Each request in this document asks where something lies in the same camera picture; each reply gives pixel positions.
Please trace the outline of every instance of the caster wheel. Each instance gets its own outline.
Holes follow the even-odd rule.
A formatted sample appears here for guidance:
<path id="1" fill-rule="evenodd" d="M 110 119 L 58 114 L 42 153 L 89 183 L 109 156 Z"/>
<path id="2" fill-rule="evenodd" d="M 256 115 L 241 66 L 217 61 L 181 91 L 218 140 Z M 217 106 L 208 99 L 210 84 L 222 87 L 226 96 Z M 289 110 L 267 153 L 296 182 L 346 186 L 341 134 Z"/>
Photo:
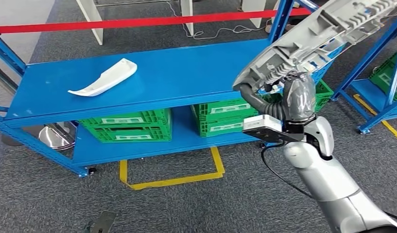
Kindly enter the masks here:
<path id="1" fill-rule="evenodd" d="M 95 167 L 91 167 L 90 169 L 88 169 L 88 175 L 92 175 L 97 171 L 97 169 Z"/>
<path id="2" fill-rule="evenodd" d="M 368 134 L 368 133 L 370 133 L 370 131 L 369 130 L 359 130 L 359 133 L 361 134 L 361 135 L 365 135 L 365 134 Z"/>

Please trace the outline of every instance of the black cable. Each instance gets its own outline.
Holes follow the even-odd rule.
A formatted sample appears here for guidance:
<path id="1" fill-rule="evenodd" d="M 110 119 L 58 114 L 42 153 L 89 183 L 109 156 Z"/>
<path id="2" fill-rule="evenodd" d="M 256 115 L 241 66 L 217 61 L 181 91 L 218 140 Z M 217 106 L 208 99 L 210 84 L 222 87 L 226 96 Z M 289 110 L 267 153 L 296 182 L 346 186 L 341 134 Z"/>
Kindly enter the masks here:
<path id="1" fill-rule="evenodd" d="M 389 217 L 392 217 L 392 218 L 394 218 L 395 220 L 397 220 L 397 216 L 396 215 L 394 215 L 394 214 L 391 214 L 391 213 L 389 213 L 389 212 L 387 212 L 387 211 L 384 211 Z"/>
<path id="2" fill-rule="evenodd" d="M 268 150 L 268 149 L 271 149 L 271 148 L 282 147 L 283 145 L 284 145 L 284 142 L 282 142 L 281 144 L 278 144 L 278 145 L 266 146 L 266 147 L 261 151 L 261 158 L 262 158 L 264 164 L 267 166 L 267 168 L 268 168 L 272 173 L 274 173 L 277 177 L 279 177 L 282 181 L 284 181 L 285 183 L 287 183 L 289 186 L 295 188 L 297 191 L 299 191 L 300 193 L 306 195 L 307 197 L 313 198 L 312 195 L 310 195 L 309 193 L 307 193 L 307 192 L 301 190 L 300 188 L 298 188 L 297 186 L 295 186 L 295 185 L 294 185 L 293 183 L 291 183 L 290 181 L 288 181 L 288 180 L 282 178 L 276 171 L 274 171 L 274 170 L 267 164 L 267 162 L 266 162 L 266 160 L 265 160 L 264 152 L 265 152 L 266 150 Z"/>
<path id="3" fill-rule="evenodd" d="M 306 195 L 307 197 L 313 199 L 312 195 L 303 191 L 302 189 L 300 189 L 299 187 L 295 186 L 294 184 L 292 184 L 290 181 L 282 178 L 276 171 L 274 171 L 268 164 L 267 161 L 265 160 L 265 151 L 271 148 L 276 148 L 276 147 L 282 147 L 284 146 L 284 142 L 280 143 L 280 144 L 276 144 L 276 145 L 271 145 L 271 146 L 266 146 L 262 151 L 261 151 L 261 158 L 264 162 L 264 164 L 266 165 L 266 167 L 272 172 L 274 173 L 277 177 L 279 177 L 282 181 L 284 181 L 285 183 L 287 183 L 289 186 L 293 187 L 294 189 L 296 189 L 297 191 L 299 191 L 300 193 Z M 387 211 L 384 211 L 389 217 L 394 218 L 395 220 L 397 220 L 397 216 L 394 214 L 391 214 Z"/>

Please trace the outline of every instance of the lower shelf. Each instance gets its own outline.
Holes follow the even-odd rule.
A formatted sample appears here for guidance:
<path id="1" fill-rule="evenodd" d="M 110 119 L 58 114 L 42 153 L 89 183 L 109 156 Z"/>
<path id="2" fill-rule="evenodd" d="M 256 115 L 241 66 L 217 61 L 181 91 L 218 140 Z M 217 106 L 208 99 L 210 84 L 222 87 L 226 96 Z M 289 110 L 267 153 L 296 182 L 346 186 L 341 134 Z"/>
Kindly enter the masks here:
<path id="1" fill-rule="evenodd" d="M 380 112 L 384 109 L 384 103 L 387 97 L 385 93 L 369 79 L 355 80 L 351 83 L 351 86 L 376 112 Z"/>
<path id="2" fill-rule="evenodd" d="M 101 143 L 86 129 L 78 127 L 73 163 L 78 166 L 88 166 L 258 140 L 243 133 L 202 138 L 197 132 L 189 106 L 176 107 L 172 111 L 171 142 Z"/>

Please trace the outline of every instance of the blue metal shelf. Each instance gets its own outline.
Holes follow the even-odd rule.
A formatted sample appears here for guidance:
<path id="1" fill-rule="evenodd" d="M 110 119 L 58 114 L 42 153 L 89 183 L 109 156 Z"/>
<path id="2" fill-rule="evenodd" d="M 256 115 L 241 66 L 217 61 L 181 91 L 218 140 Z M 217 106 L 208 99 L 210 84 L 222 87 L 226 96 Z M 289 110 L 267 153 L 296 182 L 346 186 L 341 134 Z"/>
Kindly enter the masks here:
<path id="1" fill-rule="evenodd" d="M 390 25 L 384 35 L 375 43 L 363 59 L 356 65 L 350 74 L 343 80 L 339 87 L 334 91 L 332 100 L 337 100 L 342 95 L 366 120 L 367 122 L 358 127 L 362 134 L 370 132 L 370 128 L 378 124 L 382 120 L 397 118 L 397 100 L 393 101 L 393 97 L 397 88 L 397 61 L 394 68 L 394 74 L 390 81 L 387 95 L 382 92 L 369 79 L 355 80 L 360 73 L 372 62 L 372 60 L 380 53 L 387 43 L 397 36 L 397 19 Z M 370 116 L 348 93 L 346 89 L 351 86 L 360 94 L 361 98 L 369 104 L 377 114 Z"/>
<path id="2" fill-rule="evenodd" d="M 78 127 L 72 163 L 87 166 L 258 140 L 243 133 L 200 137 L 189 106 L 175 107 L 172 111 L 171 142 L 101 143 L 85 128 Z"/>
<path id="3" fill-rule="evenodd" d="M 0 116 L 0 131 L 79 177 L 88 175 L 87 165 L 257 140 L 242 133 L 201 138 L 190 109 L 182 106 L 238 98 L 239 92 L 232 90 L 234 79 L 281 36 L 293 2 L 280 1 L 276 14 L 280 20 L 274 21 L 269 38 L 262 40 L 26 65 L 0 38 L 0 58 L 22 76 L 9 109 L 0 108 L 7 111 L 5 118 Z M 67 92 L 86 87 L 122 58 L 138 64 L 138 71 L 129 79 L 96 97 Z M 79 127 L 72 159 L 21 129 L 28 125 L 169 107 L 176 107 L 171 142 L 102 144 Z"/>
<path id="4" fill-rule="evenodd" d="M 386 103 L 386 95 L 379 87 L 374 85 L 369 79 L 355 80 L 351 87 L 356 90 L 362 99 L 364 99 L 376 111 L 381 112 Z"/>
<path id="5" fill-rule="evenodd" d="M 4 122 L 21 127 L 238 98 L 234 79 L 266 46 L 261 39 L 28 65 Z M 121 58 L 138 65 L 129 79 L 95 97 L 67 92 Z"/>

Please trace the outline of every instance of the black hose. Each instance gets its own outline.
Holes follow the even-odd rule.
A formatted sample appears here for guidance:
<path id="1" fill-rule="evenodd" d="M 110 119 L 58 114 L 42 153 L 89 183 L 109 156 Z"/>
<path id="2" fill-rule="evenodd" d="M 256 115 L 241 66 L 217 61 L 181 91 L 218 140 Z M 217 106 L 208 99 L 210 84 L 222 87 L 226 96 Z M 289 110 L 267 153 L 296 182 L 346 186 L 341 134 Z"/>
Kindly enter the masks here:
<path id="1" fill-rule="evenodd" d="M 240 85 L 241 96 L 253 108 L 257 109 L 261 114 L 268 114 L 279 120 L 285 120 L 285 112 L 281 102 L 268 103 L 260 96 L 253 92 L 250 85 L 244 83 Z"/>

